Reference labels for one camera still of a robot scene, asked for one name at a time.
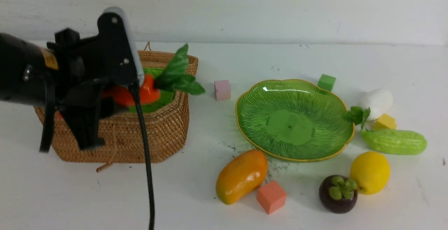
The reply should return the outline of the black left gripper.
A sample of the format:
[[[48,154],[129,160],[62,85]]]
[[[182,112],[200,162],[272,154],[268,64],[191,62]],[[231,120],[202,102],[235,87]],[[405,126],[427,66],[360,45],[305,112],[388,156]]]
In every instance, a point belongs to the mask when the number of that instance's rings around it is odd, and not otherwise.
[[[81,151],[105,145],[99,137],[102,119],[128,111],[107,91],[114,86],[139,83],[123,22],[115,13],[98,18],[99,34],[80,37],[65,28],[47,42],[60,66],[56,80],[55,109],[61,112]],[[105,80],[105,72],[113,81]]]

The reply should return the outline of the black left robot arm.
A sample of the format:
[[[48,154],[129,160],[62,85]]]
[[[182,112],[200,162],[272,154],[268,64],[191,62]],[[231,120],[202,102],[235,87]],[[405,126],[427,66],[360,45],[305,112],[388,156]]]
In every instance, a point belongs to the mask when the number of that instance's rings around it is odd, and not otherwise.
[[[144,71],[119,7],[106,8],[98,18],[98,35],[80,38],[66,28],[55,33],[46,48],[1,33],[1,101],[44,108],[40,152],[53,142],[55,114],[59,112],[80,150],[105,144],[99,121],[119,112],[112,98],[102,99],[112,86],[141,86]]]

